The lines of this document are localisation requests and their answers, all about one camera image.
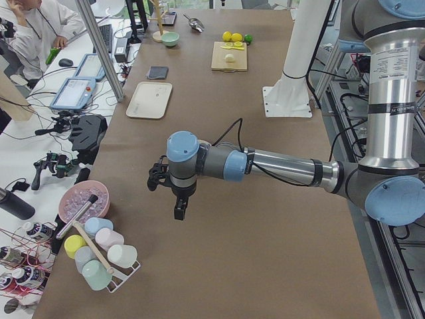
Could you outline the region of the lemon half slice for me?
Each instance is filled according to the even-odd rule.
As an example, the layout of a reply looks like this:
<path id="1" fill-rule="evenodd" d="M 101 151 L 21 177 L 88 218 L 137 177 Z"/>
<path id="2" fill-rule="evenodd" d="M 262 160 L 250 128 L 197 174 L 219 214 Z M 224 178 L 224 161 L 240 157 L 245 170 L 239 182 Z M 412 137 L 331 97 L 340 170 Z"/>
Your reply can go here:
<path id="1" fill-rule="evenodd" d="M 243 47 L 243 43 L 240 41 L 236 41 L 233 43 L 233 46 L 236 48 L 242 48 Z"/>

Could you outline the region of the grey folded cloth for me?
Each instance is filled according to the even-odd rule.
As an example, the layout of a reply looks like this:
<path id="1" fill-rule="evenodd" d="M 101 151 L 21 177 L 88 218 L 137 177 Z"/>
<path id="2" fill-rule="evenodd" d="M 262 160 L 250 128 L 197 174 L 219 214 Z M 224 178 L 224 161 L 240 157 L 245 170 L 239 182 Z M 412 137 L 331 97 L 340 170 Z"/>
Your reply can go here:
<path id="1" fill-rule="evenodd" d="M 169 68 L 167 66 L 151 66 L 146 74 L 147 79 L 163 80 L 167 78 Z"/>

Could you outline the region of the black keyboard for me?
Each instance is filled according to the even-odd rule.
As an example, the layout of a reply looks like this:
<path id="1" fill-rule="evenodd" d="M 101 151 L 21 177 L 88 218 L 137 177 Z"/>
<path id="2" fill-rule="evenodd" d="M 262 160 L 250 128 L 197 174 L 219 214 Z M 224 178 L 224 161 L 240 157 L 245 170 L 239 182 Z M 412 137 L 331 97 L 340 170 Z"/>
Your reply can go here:
<path id="1" fill-rule="evenodd" d="M 113 41 L 114 41 L 112 25 L 111 24 L 101 25 L 98 28 L 104 40 L 107 52 L 112 53 Z"/>

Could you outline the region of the yellow cup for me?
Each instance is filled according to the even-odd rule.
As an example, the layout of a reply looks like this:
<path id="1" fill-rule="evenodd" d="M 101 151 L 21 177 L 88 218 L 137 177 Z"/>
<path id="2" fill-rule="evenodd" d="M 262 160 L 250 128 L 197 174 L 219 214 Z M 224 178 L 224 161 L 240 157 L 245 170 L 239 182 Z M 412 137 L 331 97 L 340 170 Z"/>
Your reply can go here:
<path id="1" fill-rule="evenodd" d="M 64 242 L 64 249 L 67 256 L 71 259 L 74 259 L 77 250 L 86 245 L 86 241 L 81 235 L 71 235 L 66 238 Z"/>

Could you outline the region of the mint green cup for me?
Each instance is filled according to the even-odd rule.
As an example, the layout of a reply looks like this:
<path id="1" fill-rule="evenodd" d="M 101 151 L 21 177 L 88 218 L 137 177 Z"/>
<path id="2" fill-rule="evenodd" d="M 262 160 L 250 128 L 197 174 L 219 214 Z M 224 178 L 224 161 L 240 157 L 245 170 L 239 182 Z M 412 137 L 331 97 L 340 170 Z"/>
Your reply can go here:
<path id="1" fill-rule="evenodd" d="M 82 268 L 82 276 L 95 291 L 106 288 L 112 281 L 112 274 L 98 260 L 88 261 Z"/>

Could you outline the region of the blue teach pendant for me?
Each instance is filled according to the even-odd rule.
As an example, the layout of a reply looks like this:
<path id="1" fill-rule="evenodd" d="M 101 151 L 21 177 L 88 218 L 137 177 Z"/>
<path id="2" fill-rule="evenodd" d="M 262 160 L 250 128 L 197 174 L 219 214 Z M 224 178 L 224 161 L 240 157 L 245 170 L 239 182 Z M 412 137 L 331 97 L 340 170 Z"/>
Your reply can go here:
<path id="1" fill-rule="evenodd" d="M 96 82 L 105 77 L 105 72 L 96 53 L 85 54 L 78 65 L 74 77 L 94 78 Z"/>
<path id="2" fill-rule="evenodd" d="M 93 77 L 67 78 L 50 103 L 50 107 L 54 110 L 81 110 L 91 99 L 95 87 L 96 80 Z"/>

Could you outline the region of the cream rectangular tray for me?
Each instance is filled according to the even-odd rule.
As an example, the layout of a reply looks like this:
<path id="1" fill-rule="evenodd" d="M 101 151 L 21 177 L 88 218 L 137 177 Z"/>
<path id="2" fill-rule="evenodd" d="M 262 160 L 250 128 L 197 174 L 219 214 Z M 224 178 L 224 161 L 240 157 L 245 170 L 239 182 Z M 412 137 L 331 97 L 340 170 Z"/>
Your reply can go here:
<path id="1" fill-rule="evenodd" d="M 130 118 L 158 120 L 164 117 L 172 84 L 166 82 L 140 82 L 126 110 Z"/>

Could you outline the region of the black computer mouse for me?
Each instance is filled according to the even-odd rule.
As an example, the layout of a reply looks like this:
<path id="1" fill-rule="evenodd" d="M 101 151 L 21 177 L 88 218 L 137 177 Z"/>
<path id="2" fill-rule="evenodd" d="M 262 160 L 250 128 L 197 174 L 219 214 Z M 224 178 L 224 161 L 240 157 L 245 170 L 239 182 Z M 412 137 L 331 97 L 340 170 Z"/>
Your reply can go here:
<path id="1" fill-rule="evenodd" d="M 71 67 L 74 65 L 73 61 L 68 58 L 62 58 L 59 60 L 58 65 L 61 67 Z"/>

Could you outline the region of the metal scoop in bowl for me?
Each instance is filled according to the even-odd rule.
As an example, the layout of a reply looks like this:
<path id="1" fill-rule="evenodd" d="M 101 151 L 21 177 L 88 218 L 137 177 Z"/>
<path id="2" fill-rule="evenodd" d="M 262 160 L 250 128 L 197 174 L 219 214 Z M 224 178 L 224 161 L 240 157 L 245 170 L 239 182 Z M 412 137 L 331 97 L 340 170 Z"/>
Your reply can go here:
<path id="1" fill-rule="evenodd" d="M 98 200 L 97 195 L 91 195 L 87 202 L 81 206 L 81 208 L 76 212 L 76 214 L 62 227 L 62 229 L 56 234 L 55 239 L 61 240 L 64 238 L 65 234 L 69 231 L 69 229 L 73 226 L 74 222 L 78 221 L 87 210 Z"/>

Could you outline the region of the grey cup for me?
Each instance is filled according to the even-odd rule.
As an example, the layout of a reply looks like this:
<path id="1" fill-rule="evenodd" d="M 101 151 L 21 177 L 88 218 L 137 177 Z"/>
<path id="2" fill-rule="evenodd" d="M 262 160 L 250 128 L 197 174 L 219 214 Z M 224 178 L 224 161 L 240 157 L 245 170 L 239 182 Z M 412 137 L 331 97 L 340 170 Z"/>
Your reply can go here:
<path id="1" fill-rule="evenodd" d="M 89 246 L 80 247 L 74 255 L 77 271 L 82 274 L 84 265 L 89 261 L 96 260 L 97 257 Z"/>

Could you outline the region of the green lime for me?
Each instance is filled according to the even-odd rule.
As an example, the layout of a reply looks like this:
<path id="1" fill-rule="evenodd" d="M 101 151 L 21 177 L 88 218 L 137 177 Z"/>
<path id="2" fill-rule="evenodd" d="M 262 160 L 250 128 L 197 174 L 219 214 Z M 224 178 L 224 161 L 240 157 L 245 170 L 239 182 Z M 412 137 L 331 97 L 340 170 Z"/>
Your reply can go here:
<path id="1" fill-rule="evenodd" d="M 250 35 L 250 34 L 245 34 L 245 35 L 244 35 L 244 42 L 245 42 L 247 45 L 250 45 L 250 44 L 252 43 L 252 41 L 253 41 L 253 37 L 252 37 L 252 35 Z"/>

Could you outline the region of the blue teach pendant near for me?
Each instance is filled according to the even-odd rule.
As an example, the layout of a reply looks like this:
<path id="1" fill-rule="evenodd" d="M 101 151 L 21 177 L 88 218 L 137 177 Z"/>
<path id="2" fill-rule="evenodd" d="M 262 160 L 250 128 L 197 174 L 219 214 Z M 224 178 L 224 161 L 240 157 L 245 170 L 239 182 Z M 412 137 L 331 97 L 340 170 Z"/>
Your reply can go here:
<path id="1" fill-rule="evenodd" d="M 93 77 L 67 78 L 50 103 L 50 107 L 54 110 L 81 110 L 91 99 L 95 87 L 96 80 Z"/>

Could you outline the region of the whole yellow lemon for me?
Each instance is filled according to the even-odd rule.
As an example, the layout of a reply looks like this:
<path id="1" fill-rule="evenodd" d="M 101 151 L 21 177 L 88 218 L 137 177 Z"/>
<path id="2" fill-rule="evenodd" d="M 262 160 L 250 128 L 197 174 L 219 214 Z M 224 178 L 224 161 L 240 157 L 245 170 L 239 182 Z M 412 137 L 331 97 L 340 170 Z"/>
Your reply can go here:
<path id="1" fill-rule="evenodd" d="M 222 40 L 224 42 L 231 41 L 231 38 L 232 38 L 232 33 L 230 31 L 223 32 L 223 34 L 222 34 Z"/>

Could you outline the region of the wooden mug tree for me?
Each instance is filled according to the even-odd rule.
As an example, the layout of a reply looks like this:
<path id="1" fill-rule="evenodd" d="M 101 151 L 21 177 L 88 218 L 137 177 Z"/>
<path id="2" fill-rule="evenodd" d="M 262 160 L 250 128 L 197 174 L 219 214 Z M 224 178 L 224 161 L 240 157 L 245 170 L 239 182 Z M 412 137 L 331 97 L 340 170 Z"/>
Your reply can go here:
<path id="1" fill-rule="evenodd" d="M 155 13 L 155 16 L 151 18 L 151 22 L 156 21 L 157 22 L 157 26 L 159 28 L 158 31 L 155 31 L 152 34 L 152 38 L 153 38 L 153 40 L 155 42 L 161 43 L 162 42 L 162 36 L 164 34 L 167 34 L 169 32 L 169 31 L 166 31 L 163 28 L 163 24 L 162 24 L 162 18 L 163 18 L 163 16 L 164 16 L 165 13 L 164 12 L 161 12 L 159 0 L 150 0 L 149 2 L 152 4 L 153 11 Z"/>

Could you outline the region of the white cup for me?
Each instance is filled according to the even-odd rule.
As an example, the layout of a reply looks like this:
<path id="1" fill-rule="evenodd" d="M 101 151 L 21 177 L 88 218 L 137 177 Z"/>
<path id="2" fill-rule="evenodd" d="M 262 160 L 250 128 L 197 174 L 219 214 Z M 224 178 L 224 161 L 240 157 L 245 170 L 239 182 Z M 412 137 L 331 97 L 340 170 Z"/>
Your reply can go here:
<path id="1" fill-rule="evenodd" d="M 129 268 L 137 260 L 137 249 L 131 245 L 113 245 L 108 250 L 108 260 L 122 268 Z"/>

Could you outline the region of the wooden cutting board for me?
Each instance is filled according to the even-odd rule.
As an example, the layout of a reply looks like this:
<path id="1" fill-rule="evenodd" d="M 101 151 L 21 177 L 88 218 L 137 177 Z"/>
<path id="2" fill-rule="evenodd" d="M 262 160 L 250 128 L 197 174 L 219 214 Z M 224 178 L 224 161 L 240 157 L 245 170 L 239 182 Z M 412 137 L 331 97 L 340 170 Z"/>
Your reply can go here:
<path id="1" fill-rule="evenodd" d="M 214 42 L 211 69 L 217 71 L 246 72 L 248 70 L 247 45 L 237 41 Z"/>

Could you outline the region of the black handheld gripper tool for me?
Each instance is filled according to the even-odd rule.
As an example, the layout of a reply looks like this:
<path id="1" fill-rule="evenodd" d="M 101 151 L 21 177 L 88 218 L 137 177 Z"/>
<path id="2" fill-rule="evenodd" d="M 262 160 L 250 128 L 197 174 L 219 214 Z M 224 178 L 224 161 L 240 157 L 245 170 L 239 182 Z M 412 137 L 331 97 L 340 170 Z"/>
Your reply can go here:
<path id="1" fill-rule="evenodd" d="M 47 152 L 46 157 L 36 161 L 33 165 L 36 169 L 36 174 L 31 183 L 32 190 L 38 190 L 41 182 L 41 172 L 44 169 L 49 169 L 52 176 L 57 178 L 63 178 L 68 175 L 74 167 L 79 164 L 77 159 L 69 160 L 64 154 L 58 154 L 53 152 Z"/>

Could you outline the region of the seated person in white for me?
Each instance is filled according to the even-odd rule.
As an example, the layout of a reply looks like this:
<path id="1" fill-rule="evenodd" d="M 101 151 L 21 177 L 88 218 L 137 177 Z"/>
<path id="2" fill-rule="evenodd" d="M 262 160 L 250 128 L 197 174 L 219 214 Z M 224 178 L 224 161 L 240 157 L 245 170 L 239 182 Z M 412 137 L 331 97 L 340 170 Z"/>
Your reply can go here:
<path id="1" fill-rule="evenodd" d="M 2 1 L 1 17 L 15 28 L 6 49 L 23 65 L 26 80 L 38 80 L 52 49 L 64 49 L 84 30 L 80 15 L 58 1 Z"/>

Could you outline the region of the mint green bowl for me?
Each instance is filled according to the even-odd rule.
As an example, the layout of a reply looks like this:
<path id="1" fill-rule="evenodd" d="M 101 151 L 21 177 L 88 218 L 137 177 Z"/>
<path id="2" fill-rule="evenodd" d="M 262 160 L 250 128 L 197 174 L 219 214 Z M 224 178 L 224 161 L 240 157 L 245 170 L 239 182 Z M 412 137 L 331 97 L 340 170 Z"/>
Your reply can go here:
<path id="1" fill-rule="evenodd" d="M 179 33 L 176 32 L 166 32 L 163 33 L 161 36 L 161 42 L 166 46 L 166 47 L 174 47 L 178 44 L 180 39 L 180 35 Z"/>

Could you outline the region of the black water bottle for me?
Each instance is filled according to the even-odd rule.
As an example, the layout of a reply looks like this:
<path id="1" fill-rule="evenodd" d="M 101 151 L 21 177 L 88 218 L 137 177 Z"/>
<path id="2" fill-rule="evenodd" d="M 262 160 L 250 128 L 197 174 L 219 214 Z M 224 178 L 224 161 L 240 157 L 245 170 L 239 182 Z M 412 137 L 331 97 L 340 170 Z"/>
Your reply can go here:
<path id="1" fill-rule="evenodd" d="M 1 188 L 1 208 L 20 220 L 27 220 L 35 214 L 35 208 L 11 191 Z"/>

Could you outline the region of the pink cup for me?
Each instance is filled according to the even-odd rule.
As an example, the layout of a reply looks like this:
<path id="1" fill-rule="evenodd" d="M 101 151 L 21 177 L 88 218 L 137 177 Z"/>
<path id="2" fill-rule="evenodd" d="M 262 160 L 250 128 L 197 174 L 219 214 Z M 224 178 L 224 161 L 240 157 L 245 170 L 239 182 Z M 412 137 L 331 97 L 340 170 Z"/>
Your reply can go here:
<path id="1" fill-rule="evenodd" d="M 108 251 L 114 245 L 123 245 L 124 236 L 118 232 L 109 229 L 102 228 L 95 235 L 95 242 L 105 251 Z"/>

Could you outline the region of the pink bowl with ice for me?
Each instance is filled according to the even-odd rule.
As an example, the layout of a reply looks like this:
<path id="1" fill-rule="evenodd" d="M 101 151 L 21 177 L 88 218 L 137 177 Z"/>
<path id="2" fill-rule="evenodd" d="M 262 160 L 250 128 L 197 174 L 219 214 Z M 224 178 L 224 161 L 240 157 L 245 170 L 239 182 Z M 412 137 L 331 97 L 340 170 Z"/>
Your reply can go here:
<path id="1" fill-rule="evenodd" d="M 69 222 L 92 195 L 98 199 L 79 218 L 79 222 L 85 223 L 91 217 L 105 217 L 110 207 L 109 191 L 103 183 L 87 180 L 75 184 L 62 196 L 58 208 L 60 219 L 65 223 Z"/>

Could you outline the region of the blue teach pendant far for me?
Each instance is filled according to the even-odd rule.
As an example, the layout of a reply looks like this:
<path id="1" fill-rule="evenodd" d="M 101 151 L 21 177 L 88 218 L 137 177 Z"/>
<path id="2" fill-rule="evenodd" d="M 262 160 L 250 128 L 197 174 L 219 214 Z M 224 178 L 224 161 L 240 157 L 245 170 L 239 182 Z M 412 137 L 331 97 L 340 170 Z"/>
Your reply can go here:
<path id="1" fill-rule="evenodd" d="M 78 65 L 74 77 L 94 78 L 96 82 L 105 77 L 105 72 L 96 53 L 85 54 Z"/>

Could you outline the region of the aluminium frame post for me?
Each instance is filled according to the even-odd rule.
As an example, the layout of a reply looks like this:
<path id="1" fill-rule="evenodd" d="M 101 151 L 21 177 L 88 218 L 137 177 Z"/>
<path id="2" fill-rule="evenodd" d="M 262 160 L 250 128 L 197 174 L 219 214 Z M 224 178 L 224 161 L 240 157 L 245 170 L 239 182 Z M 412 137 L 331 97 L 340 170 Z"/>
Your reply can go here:
<path id="1" fill-rule="evenodd" d="M 111 61 L 105 42 L 98 28 L 98 24 L 92 12 L 90 3 L 88 0 L 76 0 L 76 6 L 81 14 L 90 39 L 92 40 L 92 43 L 96 49 L 98 58 L 100 59 L 102 68 L 106 73 L 106 78 L 108 79 L 114 96 L 117 102 L 122 102 L 124 100 L 124 92 L 122 90 L 121 83 L 117 78 L 114 65 Z"/>

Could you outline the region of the blue cup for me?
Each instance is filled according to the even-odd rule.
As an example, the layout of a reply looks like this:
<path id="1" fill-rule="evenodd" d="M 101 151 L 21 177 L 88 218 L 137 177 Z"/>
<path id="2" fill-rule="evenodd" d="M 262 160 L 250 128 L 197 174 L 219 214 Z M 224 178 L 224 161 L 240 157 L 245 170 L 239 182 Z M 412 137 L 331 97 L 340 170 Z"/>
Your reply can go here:
<path id="1" fill-rule="evenodd" d="M 113 230 L 114 224 L 109 219 L 99 217 L 91 217 L 84 224 L 84 230 L 91 239 L 93 239 L 96 236 L 96 233 L 103 228 Z"/>

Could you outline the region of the black stand base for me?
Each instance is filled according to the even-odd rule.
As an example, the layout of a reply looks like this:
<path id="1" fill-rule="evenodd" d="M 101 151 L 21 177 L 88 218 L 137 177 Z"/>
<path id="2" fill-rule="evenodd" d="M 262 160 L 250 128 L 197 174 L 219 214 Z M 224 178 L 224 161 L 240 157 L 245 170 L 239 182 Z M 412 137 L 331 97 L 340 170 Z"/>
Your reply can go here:
<path id="1" fill-rule="evenodd" d="M 71 128 L 68 140 L 72 151 L 78 153 L 78 161 L 93 164 L 108 128 L 106 118 L 99 114 L 83 115 L 71 120 Z"/>

